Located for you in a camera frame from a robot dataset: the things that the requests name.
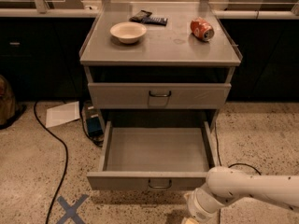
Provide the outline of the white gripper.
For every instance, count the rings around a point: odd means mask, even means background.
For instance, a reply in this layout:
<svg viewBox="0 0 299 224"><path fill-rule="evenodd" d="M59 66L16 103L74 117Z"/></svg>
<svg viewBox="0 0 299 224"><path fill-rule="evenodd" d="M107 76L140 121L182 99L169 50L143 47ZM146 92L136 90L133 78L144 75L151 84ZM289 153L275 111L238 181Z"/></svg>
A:
<svg viewBox="0 0 299 224"><path fill-rule="evenodd" d="M181 224L206 223L224 207L223 199L214 195L207 184L187 193L185 200L190 217L184 217Z"/></svg>

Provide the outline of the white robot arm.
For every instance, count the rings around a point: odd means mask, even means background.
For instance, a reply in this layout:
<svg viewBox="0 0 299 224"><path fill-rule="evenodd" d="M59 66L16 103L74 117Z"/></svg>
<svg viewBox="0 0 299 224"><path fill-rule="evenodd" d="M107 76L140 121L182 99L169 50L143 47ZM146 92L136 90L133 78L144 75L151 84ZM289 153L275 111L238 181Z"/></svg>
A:
<svg viewBox="0 0 299 224"><path fill-rule="evenodd" d="M185 195L189 217L181 224L204 224L223 207L250 197L297 212L298 175L248 175L218 166L210 169L204 184Z"/></svg>

